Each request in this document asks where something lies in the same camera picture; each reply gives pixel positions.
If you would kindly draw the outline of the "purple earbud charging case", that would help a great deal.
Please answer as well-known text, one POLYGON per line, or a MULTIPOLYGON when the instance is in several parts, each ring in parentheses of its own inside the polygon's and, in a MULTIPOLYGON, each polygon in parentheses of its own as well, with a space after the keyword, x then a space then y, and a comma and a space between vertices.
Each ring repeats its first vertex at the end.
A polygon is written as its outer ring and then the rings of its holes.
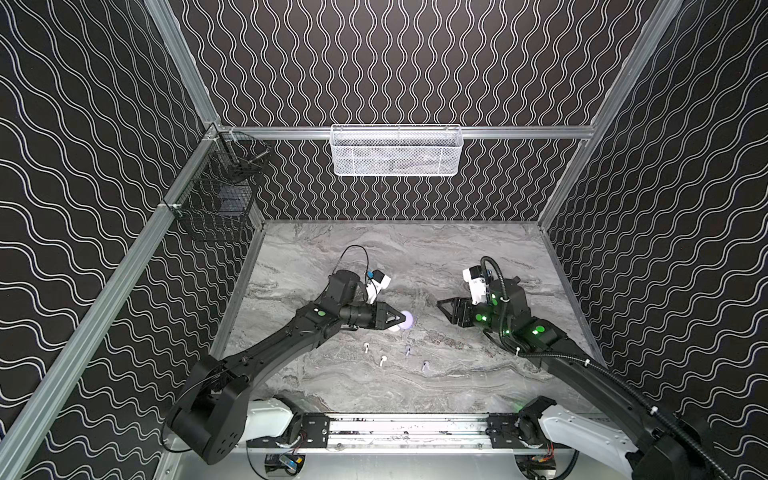
POLYGON ((411 312, 408 311, 402 311, 402 315, 404 316, 404 320, 398 325, 398 327, 401 330, 410 330, 413 328, 415 323, 415 318, 411 312))

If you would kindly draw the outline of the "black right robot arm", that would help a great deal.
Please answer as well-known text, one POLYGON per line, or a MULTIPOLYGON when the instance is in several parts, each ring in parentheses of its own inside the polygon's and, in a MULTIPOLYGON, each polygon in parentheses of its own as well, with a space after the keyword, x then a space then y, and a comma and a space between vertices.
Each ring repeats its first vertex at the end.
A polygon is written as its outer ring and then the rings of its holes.
POLYGON ((561 328, 536 317, 516 279, 473 280, 470 296, 437 302, 447 320, 478 327, 505 351, 557 377, 607 422, 540 396, 517 414, 520 442, 567 445, 629 479, 727 479, 701 422, 677 417, 589 356, 561 328))

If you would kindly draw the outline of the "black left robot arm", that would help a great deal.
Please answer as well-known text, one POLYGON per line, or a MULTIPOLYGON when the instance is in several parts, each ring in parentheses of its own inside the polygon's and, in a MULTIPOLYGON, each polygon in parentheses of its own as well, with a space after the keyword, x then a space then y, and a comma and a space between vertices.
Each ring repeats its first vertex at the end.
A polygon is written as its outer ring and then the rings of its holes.
POLYGON ((244 439, 254 388, 294 359, 308 353, 344 326, 386 330, 406 315, 375 300, 356 301, 361 278, 349 270, 328 277, 319 296, 296 310, 278 331, 221 360, 205 355, 193 366, 165 425, 206 464, 223 460, 244 439))

